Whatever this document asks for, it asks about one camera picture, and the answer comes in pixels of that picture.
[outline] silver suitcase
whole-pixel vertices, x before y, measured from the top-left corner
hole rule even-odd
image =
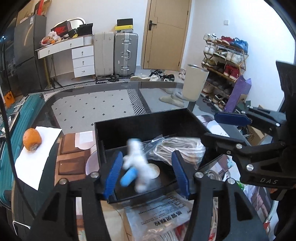
[[[115,34],[114,73],[119,76],[133,76],[136,72],[137,52],[137,34]]]
[[[114,72],[114,33],[102,32],[94,35],[94,67],[96,76]]]

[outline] orange fruit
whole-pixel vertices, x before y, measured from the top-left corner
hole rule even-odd
[[[25,131],[22,142],[28,151],[35,151],[41,145],[42,139],[36,129],[30,128]]]

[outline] open black tray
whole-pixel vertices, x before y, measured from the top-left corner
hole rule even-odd
[[[107,163],[114,152],[127,154],[127,140],[130,138],[149,142],[159,135],[164,137],[200,137],[209,130],[188,109],[170,110],[151,114],[137,115],[95,123],[96,144],[100,167]],[[213,149],[206,149],[202,163],[210,163],[219,154]],[[108,202],[115,206],[127,207],[156,199],[178,188],[173,168],[161,161],[148,160],[157,165],[160,175],[153,180],[149,190],[138,194],[134,182],[128,187],[121,187],[119,180],[125,174],[121,170],[114,192]]]

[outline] door frame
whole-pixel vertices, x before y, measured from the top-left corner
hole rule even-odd
[[[147,41],[147,33],[148,33],[148,23],[149,23],[149,16],[150,16],[151,1],[152,0],[148,0],[147,9],[146,9],[146,18],[145,18],[144,36],[143,36],[142,54],[141,54],[141,67],[142,67],[142,69],[144,69],[144,59],[145,59],[145,50],[146,50],[146,41]],[[187,15],[187,23],[186,23],[186,28],[185,28],[183,47],[182,47],[182,52],[181,52],[181,56],[180,56],[179,71],[180,71],[181,65],[182,65],[183,54],[184,54],[184,49],[185,49],[185,44],[186,44],[186,38],[187,38],[187,34],[188,34],[191,7],[192,7],[192,0],[189,0],[189,9],[188,9],[188,15]]]

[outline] gray refrigerator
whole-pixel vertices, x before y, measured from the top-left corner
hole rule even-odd
[[[47,86],[44,62],[35,50],[46,36],[46,17],[33,15],[15,27],[14,52],[16,73],[24,96]]]

